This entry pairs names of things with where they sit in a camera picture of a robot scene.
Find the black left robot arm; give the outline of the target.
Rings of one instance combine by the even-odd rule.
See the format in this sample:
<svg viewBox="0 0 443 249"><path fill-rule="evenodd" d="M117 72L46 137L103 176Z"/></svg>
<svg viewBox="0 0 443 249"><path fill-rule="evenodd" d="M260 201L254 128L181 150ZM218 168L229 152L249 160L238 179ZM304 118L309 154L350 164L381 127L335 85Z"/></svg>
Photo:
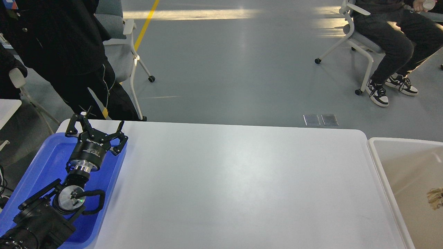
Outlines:
<svg viewBox="0 0 443 249"><path fill-rule="evenodd" d="M74 114L65 133L38 151L1 213L2 249L73 248L99 230L125 157L128 136L93 128L90 112Z"/></svg>

